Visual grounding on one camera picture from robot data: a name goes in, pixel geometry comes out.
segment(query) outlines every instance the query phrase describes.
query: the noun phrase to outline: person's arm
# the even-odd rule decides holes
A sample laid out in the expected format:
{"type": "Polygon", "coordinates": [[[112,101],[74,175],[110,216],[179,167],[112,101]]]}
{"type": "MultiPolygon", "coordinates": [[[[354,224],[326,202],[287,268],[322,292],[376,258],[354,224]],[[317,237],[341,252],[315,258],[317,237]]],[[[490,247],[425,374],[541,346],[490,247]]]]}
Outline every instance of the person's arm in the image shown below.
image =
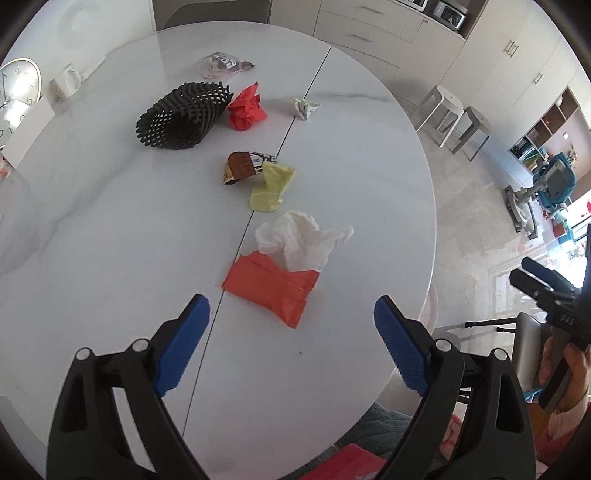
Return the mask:
{"type": "MultiPolygon", "coordinates": [[[[552,374],[551,354],[552,338],[544,346],[538,375],[541,384],[552,374]]],[[[571,343],[564,349],[564,358],[573,372],[573,378],[557,410],[552,413],[548,428],[535,441],[538,460],[548,466],[560,456],[587,412],[591,349],[584,353],[571,343]]]]}

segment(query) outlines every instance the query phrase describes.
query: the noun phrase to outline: table seam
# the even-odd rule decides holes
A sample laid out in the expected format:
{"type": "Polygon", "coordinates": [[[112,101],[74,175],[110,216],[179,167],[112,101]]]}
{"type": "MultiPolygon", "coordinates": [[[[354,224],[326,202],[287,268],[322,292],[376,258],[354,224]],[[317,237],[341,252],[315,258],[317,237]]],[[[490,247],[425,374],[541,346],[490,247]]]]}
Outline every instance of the table seam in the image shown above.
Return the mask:
{"type": "MultiPolygon", "coordinates": [[[[316,72],[316,74],[314,75],[314,78],[312,79],[310,86],[308,87],[306,94],[304,95],[304,97],[308,96],[308,94],[310,93],[310,90],[312,89],[312,86],[314,85],[314,82],[316,81],[316,78],[318,77],[318,74],[320,73],[322,67],[324,66],[324,63],[326,62],[326,59],[329,57],[330,52],[332,51],[332,46],[329,46],[329,50],[326,53],[326,56],[324,57],[324,60],[322,60],[322,63],[320,64],[320,67],[318,68],[318,71],[316,72]]],[[[285,141],[287,140],[287,137],[289,136],[290,132],[291,132],[291,128],[293,127],[295,121],[296,121],[297,117],[294,116],[293,120],[291,121],[291,124],[289,126],[289,128],[287,129],[287,132],[285,133],[285,137],[283,138],[283,141],[281,142],[281,145],[279,147],[279,150],[277,151],[277,157],[279,157],[279,154],[281,153],[281,149],[283,148],[283,145],[285,144],[285,141]]],[[[246,224],[246,228],[244,229],[244,233],[242,234],[242,239],[240,240],[240,244],[238,245],[238,250],[236,252],[236,255],[234,255],[234,258],[236,258],[238,256],[238,254],[240,253],[240,249],[242,248],[242,244],[244,243],[244,237],[246,237],[246,233],[248,232],[248,228],[251,225],[252,222],[252,217],[254,216],[255,212],[251,212],[251,217],[248,219],[248,223],[246,224]]],[[[197,379],[199,378],[199,373],[201,372],[201,367],[203,366],[203,360],[205,359],[205,352],[207,351],[207,344],[209,343],[209,339],[211,338],[212,335],[212,331],[213,331],[213,325],[216,321],[217,318],[217,313],[220,309],[220,306],[222,305],[222,300],[223,300],[223,296],[226,293],[225,290],[222,291],[222,295],[220,296],[220,300],[217,304],[217,308],[216,308],[216,313],[213,315],[213,319],[212,319],[212,324],[211,327],[209,328],[209,332],[207,333],[207,340],[205,341],[205,347],[203,348],[203,356],[201,357],[201,361],[199,362],[199,368],[197,369],[197,375],[195,376],[195,383],[193,384],[193,391],[191,392],[191,400],[189,401],[189,407],[187,409],[187,414],[185,416],[185,421],[183,423],[183,431],[181,433],[181,436],[184,437],[185,431],[187,429],[187,422],[189,421],[189,412],[191,411],[191,405],[193,404],[193,397],[195,395],[195,389],[197,387],[197,379]]]]}

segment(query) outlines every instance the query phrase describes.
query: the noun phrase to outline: white stool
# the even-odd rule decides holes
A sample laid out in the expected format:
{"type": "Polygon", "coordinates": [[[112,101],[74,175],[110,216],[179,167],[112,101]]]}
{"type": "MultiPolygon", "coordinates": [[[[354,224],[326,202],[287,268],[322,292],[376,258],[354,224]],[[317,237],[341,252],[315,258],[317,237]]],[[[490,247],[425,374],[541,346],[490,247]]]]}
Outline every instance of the white stool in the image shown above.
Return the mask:
{"type": "Polygon", "coordinates": [[[439,123],[439,126],[437,127],[437,129],[441,128],[441,126],[443,125],[444,121],[446,120],[446,118],[449,116],[450,113],[455,114],[457,118],[456,118],[456,121],[453,123],[453,125],[450,126],[449,132],[447,133],[447,135],[443,139],[443,142],[441,142],[441,144],[439,145],[440,147],[442,147],[443,145],[445,145],[445,142],[447,142],[447,140],[449,139],[453,130],[460,122],[460,119],[462,118],[462,115],[464,114],[464,105],[462,104],[460,99],[458,97],[456,97],[452,92],[450,92],[449,90],[447,90],[446,88],[444,88],[440,85],[437,85],[433,90],[431,90],[429,92],[429,94],[419,104],[419,106],[413,112],[413,115],[417,112],[420,112],[421,108],[423,108],[427,104],[427,102],[431,99],[431,97],[435,97],[436,104],[435,104],[433,110],[431,110],[429,112],[429,114],[427,115],[427,117],[423,121],[423,123],[421,123],[421,125],[419,125],[419,127],[415,129],[415,132],[418,132],[427,123],[427,121],[433,116],[435,111],[440,106],[443,105],[448,110],[448,112],[443,117],[443,120],[441,120],[441,123],[439,123]]]}

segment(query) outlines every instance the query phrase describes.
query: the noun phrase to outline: drawer handle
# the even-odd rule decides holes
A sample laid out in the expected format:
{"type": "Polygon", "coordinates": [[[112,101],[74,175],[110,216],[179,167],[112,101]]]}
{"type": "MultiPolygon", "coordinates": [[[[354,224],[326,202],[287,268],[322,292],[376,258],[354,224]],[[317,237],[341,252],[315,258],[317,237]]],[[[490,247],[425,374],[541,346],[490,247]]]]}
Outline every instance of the drawer handle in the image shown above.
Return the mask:
{"type": "Polygon", "coordinates": [[[353,38],[358,38],[358,39],[363,40],[363,41],[368,41],[369,43],[373,43],[374,42],[373,40],[370,40],[370,39],[365,38],[365,37],[360,37],[359,35],[355,35],[354,33],[350,33],[349,36],[350,37],[353,37],[353,38]]]}
{"type": "Polygon", "coordinates": [[[368,12],[371,12],[376,15],[383,15],[384,14],[384,12],[381,12],[379,10],[374,10],[373,8],[366,7],[365,5],[358,5],[357,8],[363,8],[364,10],[367,10],[368,12]]]}
{"type": "Polygon", "coordinates": [[[515,42],[510,41],[509,44],[507,45],[507,48],[504,50],[504,52],[508,54],[513,47],[515,47],[515,42]]]}

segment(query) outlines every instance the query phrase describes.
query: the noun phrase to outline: clock face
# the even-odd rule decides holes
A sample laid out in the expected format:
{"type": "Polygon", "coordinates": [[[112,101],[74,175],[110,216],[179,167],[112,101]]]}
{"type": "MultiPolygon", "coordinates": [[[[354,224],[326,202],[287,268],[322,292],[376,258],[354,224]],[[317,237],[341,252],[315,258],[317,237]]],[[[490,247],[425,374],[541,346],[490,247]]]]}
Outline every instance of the clock face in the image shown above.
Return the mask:
{"type": "Polygon", "coordinates": [[[29,59],[9,61],[0,69],[0,148],[41,95],[39,67],[29,59]]]}

